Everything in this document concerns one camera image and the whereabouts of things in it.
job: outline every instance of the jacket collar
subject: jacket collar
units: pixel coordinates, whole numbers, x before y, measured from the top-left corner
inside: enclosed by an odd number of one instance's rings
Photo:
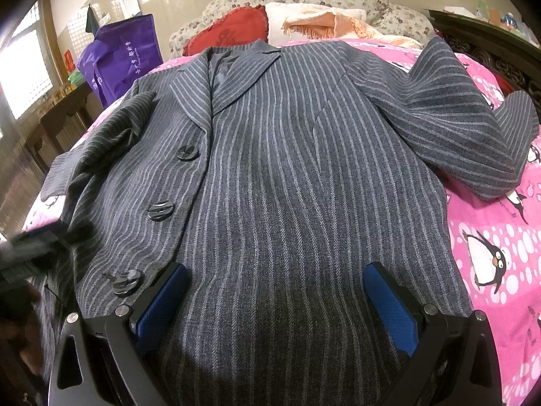
[[[229,69],[225,81],[210,94],[209,53],[243,51]],[[280,56],[280,49],[262,40],[232,47],[209,47],[179,68],[170,88],[188,117],[203,131],[212,128],[212,118],[240,98]]]

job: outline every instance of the pink bedsheet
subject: pink bedsheet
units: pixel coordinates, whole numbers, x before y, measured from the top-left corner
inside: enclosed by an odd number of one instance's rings
[[[346,41],[406,72],[421,53],[373,40]],[[457,57],[487,103],[497,108],[504,97],[493,74],[466,55],[457,54]],[[153,71],[181,65],[190,59],[193,57],[173,59]],[[83,142],[120,101],[110,105],[77,144]],[[498,350],[502,400],[508,406],[520,405],[541,373],[540,152],[541,137],[532,144],[520,186],[492,202],[477,199],[454,179],[443,179],[456,266],[473,307],[488,315]],[[58,218],[63,204],[63,196],[45,202],[38,197],[26,218],[25,229]]]

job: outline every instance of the purple tote bag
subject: purple tote bag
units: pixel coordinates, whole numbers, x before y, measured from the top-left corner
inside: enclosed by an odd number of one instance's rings
[[[152,14],[101,27],[77,62],[104,108],[133,82],[163,64]]]

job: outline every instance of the wooden furniture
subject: wooden furniture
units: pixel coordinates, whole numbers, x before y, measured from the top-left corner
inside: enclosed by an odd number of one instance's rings
[[[455,52],[503,76],[515,89],[532,98],[541,119],[541,50],[492,24],[454,13],[429,10],[431,23]]]
[[[32,156],[33,160],[36,162],[36,165],[39,166],[41,171],[44,174],[47,174],[49,172],[49,167],[43,160],[43,158],[40,155],[40,149],[43,146],[43,137],[45,136],[45,129],[43,128],[43,125],[40,123],[36,128],[33,129],[33,131],[29,134],[29,136],[26,138],[26,142],[24,142],[24,146],[26,146],[26,149],[28,149],[28,152]]]
[[[57,154],[64,153],[65,150],[62,145],[60,145],[56,136],[64,128],[66,119],[78,114],[86,129],[90,128],[93,123],[93,120],[85,107],[87,97],[90,93],[92,93],[92,89],[86,82],[77,87],[47,111],[40,119],[38,126],[34,128],[26,138],[26,148],[31,153],[36,164],[45,174],[49,172],[49,167],[43,161],[39,153],[43,145],[43,137],[47,136],[47,139],[49,139]]]

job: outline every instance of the cartoon penguin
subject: cartoon penguin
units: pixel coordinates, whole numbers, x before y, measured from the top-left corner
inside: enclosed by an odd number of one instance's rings
[[[518,210],[518,213],[520,214],[520,217],[522,218],[522,221],[524,221],[526,224],[528,222],[524,219],[524,205],[522,204],[522,200],[526,198],[525,195],[519,194],[516,189],[513,189],[505,194],[507,199],[509,200],[509,203],[513,205],[513,207]]]
[[[60,196],[57,195],[55,197],[50,197],[50,198],[52,198],[52,200],[47,199],[45,201],[45,203],[44,203],[45,206],[47,206],[47,209],[50,209],[51,207],[53,207],[56,204],[56,202],[58,201],[58,199],[60,198]]]
[[[496,284],[494,294],[501,286],[501,279],[507,270],[503,252],[490,243],[484,236],[477,232],[477,236],[462,232],[468,252],[475,270],[475,283],[477,286]]]
[[[406,73],[409,73],[409,70],[410,70],[410,69],[409,69],[408,67],[402,65],[402,64],[395,63],[395,62],[393,62],[393,61],[389,61],[389,64],[392,64],[392,65],[394,65],[395,67],[398,67],[399,69],[404,70]]]
[[[492,103],[492,101],[491,101],[488,97],[486,97],[486,94],[485,94],[485,93],[481,93],[481,94],[482,94],[483,97],[485,98],[486,103],[488,103],[490,109],[493,110],[493,109],[494,109],[494,104]]]
[[[534,163],[536,160],[538,162],[541,162],[541,155],[539,154],[539,150],[533,145],[530,145],[527,160],[528,160],[528,163]]]

